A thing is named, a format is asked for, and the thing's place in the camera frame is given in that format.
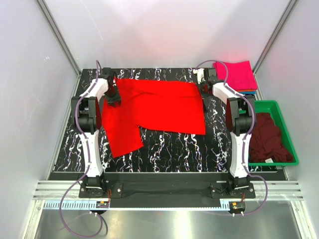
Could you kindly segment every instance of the cable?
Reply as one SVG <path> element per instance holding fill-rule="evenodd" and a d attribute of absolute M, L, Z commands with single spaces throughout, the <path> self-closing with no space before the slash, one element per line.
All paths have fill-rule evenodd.
<path fill-rule="evenodd" d="M 218 62 L 220 64 L 222 64 L 224 67 L 225 67 L 225 70 L 226 70 L 226 76 L 225 76 L 225 80 L 224 80 L 224 86 L 226 89 L 228 89 L 230 92 L 232 92 L 234 95 L 242 98 L 248 105 L 248 107 L 250 108 L 251 112 L 252 112 L 252 122 L 251 122 L 251 125 L 250 125 L 250 128 L 249 130 L 247 131 L 247 133 L 245 134 L 244 138 L 243 138 L 243 153 L 242 153 L 242 165 L 246 171 L 246 173 L 248 174 L 248 176 L 252 177 L 252 178 L 259 178 L 261 179 L 264 184 L 265 184 L 265 187 L 266 187 L 266 194 L 265 194 L 265 199 L 264 201 L 262 202 L 262 204 L 255 210 L 251 211 L 251 212 L 248 212 L 248 213 L 245 213 L 245 215 L 251 215 L 251 214 L 254 214 L 256 212 L 258 212 L 259 210 L 262 209 L 262 207 L 264 206 L 266 200 L 267 200 L 267 197 L 268 197 L 268 185 L 267 185 L 267 182 L 266 180 L 262 177 L 262 176 L 259 176 L 259 175 L 252 175 L 249 170 L 246 168 L 246 163 L 245 163 L 245 140 L 247 138 L 247 136 L 253 131 L 253 128 L 254 128 L 254 125 L 255 125 L 255 112 L 254 112 L 254 108 L 253 106 L 251 105 L 251 103 L 246 99 L 246 97 L 244 97 L 244 95 L 238 93 L 237 91 L 235 91 L 233 88 L 231 88 L 228 84 L 227 84 L 227 80 L 228 80 L 228 67 L 226 66 L 226 64 L 222 61 L 218 61 L 218 60 L 206 60 L 206 61 L 203 61 L 201 62 L 198 66 L 195 67 L 195 69 L 198 69 L 199 66 L 201 66 L 202 64 L 206 63 L 206 62 Z"/>
<path fill-rule="evenodd" d="M 102 227 L 103 227 L 103 221 L 104 219 L 102 218 L 101 215 L 95 213 L 95 216 L 98 216 L 99 219 L 101 220 L 101 226 L 99 228 L 99 230 L 93 234 L 93 235 L 90 235 L 90 236 L 84 236 L 84 235 L 81 235 L 81 234 L 78 234 L 74 231 L 72 231 L 68 225 L 66 224 L 64 218 L 63 218 L 63 215 L 62 215 L 62 203 L 63 203 L 63 200 L 64 198 L 66 197 L 66 195 L 68 194 L 68 192 L 77 184 L 79 183 L 89 172 L 90 170 L 90 165 L 91 165 L 91 155 L 90 155 L 90 151 L 89 151 L 89 142 L 88 142 L 88 137 L 85 135 L 84 131 L 81 129 L 80 127 L 80 124 L 79 124 L 79 119 L 78 119 L 78 113 L 79 113 L 79 106 L 80 106 L 80 103 L 81 101 L 93 90 L 94 86 L 96 85 L 97 81 L 98 81 L 98 78 L 99 78 L 99 69 L 102 69 L 101 68 L 101 65 L 100 65 L 100 62 L 97 60 L 96 61 L 96 79 L 95 79 L 95 82 L 91 85 L 91 87 L 89 88 L 88 92 L 85 93 L 83 96 L 81 96 L 81 98 L 79 99 L 79 101 L 76 103 L 76 107 L 75 107 L 75 124 L 76 124 L 76 127 L 77 129 L 80 131 L 81 134 L 84 135 L 84 138 L 85 138 L 85 142 L 86 142 L 86 146 L 87 146 L 87 149 L 88 149 L 88 167 L 85 171 L 85 173 L 82 175 L 82 177 L 80 177 L 77 181 L 75 181 L 64 193 L 64 195 L 62 196 L 61 198 L 61 201 L 60 201 L 60 206 L 59 206 L 59 215 L 60 215 L 60 219 L 64 225 L 64 227 L 70 232 L 72 233 L 73 235 L 77 236 L 77 237 L 80 237 L 80 238 L 94 238 L 96 237 L 102 230 Z"/>

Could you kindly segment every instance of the pink cloth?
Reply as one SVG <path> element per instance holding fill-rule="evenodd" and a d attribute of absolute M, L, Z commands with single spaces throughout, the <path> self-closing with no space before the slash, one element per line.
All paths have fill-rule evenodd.
<path fill-rule="evenodd" d="M 249 61 L 240 63 L 226 63 L 228 68 L 227 83 L 236 91 L 255 91 L 258 89 L 253 71 Z M 225 80 L 226 69 L 221 63 L 214 63 L 217 77 L 219 80 Z"/>

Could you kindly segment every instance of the green basket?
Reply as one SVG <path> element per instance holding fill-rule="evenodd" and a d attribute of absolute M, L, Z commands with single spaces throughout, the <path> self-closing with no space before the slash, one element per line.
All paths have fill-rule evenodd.
<path fill-rule="evenodd" d="M 281 114 L 279 105 L 276 101 L 255 101 L 255 109 L 256 113 L 270 113 L 273 118 L 275 125 L 278 126 L 281 130 L 282 137 L 281 140 L 286 147 L 286 149 L 292 154 L 294 157 L 294 161 L 292 163 L 282 163 L 282 162 L 274 162 L 274 163 L 248 163 L 249 166 L 292 166 L 297 165 L 299 163 L 296 151 L 294 149 L 293 143 L 290 139 L 283 115 Z"/>

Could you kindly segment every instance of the stacked cloth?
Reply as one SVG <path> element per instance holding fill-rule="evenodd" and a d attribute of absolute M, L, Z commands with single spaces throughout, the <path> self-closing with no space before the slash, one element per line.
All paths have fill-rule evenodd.
<path fill-rule="evenodd" d="M 269 113 L 258 113 L 257 125 L 249 143 L 249 162 L 264 163 L 271 159 L 275 162 L 293 162 L 293 156 L 281 141 L 281 131 L 275 126 Z"/>
<path fill-rule="evenodd" d="M 258 89 L 258 86 L 251 69 L 250 62 L 244 61 L 239 63 L 224 63 L 228 68 L 227 83 L 229 86 L 243 94 L 254 94 Z M 219 62 L 214 63 L 213 66 L 216 69 L 217 78 L 219 80 L 225 80 L 225 67 Z"/>
<path fill-rule="evenodd" d="M 194 83 L 119 79 L 119 107 L 103 105 L 102 125 L 113 157 L 143 146 L 140 129 L 205 135 L 203 100 Z"/>

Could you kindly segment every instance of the metallic floor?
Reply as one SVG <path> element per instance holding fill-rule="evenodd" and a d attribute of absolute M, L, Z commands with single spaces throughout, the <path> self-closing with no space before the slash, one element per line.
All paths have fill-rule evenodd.
<path fill-rule="evenodd" d="M 247 202 L 246 211 L 258 206 Z M 84 235 L 94 234 L 100 220 L 85 211 L 63 211 L 70 228 Z M 300 239 L 300 233 L 289 202 L 266 202 L 256 214 L 228 216 L 226 212 L 108 211 L 103 218 L 108 225 L 97 239 Z M 44 210 L 36 239 L 75 239 L 63 225 L 57 210 Z"/>

